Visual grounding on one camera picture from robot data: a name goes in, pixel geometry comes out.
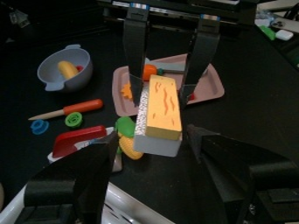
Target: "red toy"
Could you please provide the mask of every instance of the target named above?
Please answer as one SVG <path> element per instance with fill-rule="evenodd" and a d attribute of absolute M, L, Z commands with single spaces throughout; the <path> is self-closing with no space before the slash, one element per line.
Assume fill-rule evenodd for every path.
<path fill-rule="evenodd" d="M 78 151 L 75 143 L 105 137 L 107 134 L 107 128 L 103 125 L 60 134 L 55 140 L 52 157 L 60 158 L 68 156 L 72 152 Z"/>

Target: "cable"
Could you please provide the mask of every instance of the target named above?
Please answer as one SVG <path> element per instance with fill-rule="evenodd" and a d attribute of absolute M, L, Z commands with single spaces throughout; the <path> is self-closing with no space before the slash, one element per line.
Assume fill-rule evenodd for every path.
<path fill-rule="evenodd" d="M 299 3 L 286 12 L 285 18 L 299 21 Z"/>

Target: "wooden block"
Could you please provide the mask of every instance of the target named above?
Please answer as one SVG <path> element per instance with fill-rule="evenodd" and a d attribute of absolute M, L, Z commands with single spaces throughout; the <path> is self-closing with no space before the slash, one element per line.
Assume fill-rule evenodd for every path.
<path fill-rule="evenodd" d="M 170 140 L 161 137 L 153 137 L 146 135 L 146 113 L 149 103 L 149 85 L 145 85 L 142 99 L 139 103 L 139 110 L 135 122 L 135 150 L 166 156 L 175 157 L 181 149 L 183 136 L 179 140 Z"/>
<path fill-rule="evenodd" d="M 175 79 L 151 75 L 146 135 L 178 140 L 183 131 Z"/>

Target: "pink tray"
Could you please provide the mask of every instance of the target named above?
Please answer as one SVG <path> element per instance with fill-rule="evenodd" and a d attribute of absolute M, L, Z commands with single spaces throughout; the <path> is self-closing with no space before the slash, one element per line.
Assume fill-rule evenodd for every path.
<path fill-rule="evenodd" d="M 187 54 L 177 55 L 169 58 L 157 59 L 153 61 L 185 64 Z M 182 86 L 183 75 L 167 73 L 165 76 L 175 79 L 178 89 Z M 130 101 L 122 95 L 122 88 L 129 83 L 129 68 L 122 66 L 114 72 L 114 82 L 113 82 L 113 96 L 117 107 L 117 114 L 119 116 L 135 116 L 138 114 L 138 107 L 133 101 Z M 225 88 L 221 83 L 219 74 L 213 65 L 209 65 L 206 74 L 201 77 L 199 84 L 194 91 L 194 100 L 189 104 L 203 102 L 211 99 L 221 98 L 225 95 Z"/>

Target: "black table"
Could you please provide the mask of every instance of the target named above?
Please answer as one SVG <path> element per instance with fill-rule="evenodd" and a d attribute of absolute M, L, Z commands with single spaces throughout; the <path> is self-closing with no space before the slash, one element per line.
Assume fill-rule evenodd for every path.
<path fill-rule="evenodd" d="M 191 34 L 153 30 L 147 57 L 154 60 L 187 53 Z M 88 86 L 72 94 L 48 93 L 36 77 L 43 60 L 66 45 L 80 44 L 94 61 Z M 0 62 L 2 150 L 0 181 L 7 204 L 28 179 L 48 164 L 56 136 L 70 131 L 64 117 L 50 120 L 39 136 L 31 131 L 31 116 L 66 105 L 101 98 L 106 104 L 84 113 L 82 128 L 115 126 L 113 74 L 126 66 L 122 32 L 103 31 L 60 43 L 12 48 Z M 226 94 L 217 100 L 190 105 L 182 124 L 203 127 L 246 143 L 258 145 L 299 163 L 299 73 L 270 45 L 257 28 L 235 38 L 222 37 L 213 61 Z M 123 156 L 125 169 L 111 182 L 175 223 L 221 223 L 206 184 L 207 173 L 197 163 L 183 139 L 178 157 L 145 155 L 134 161 Z"/>

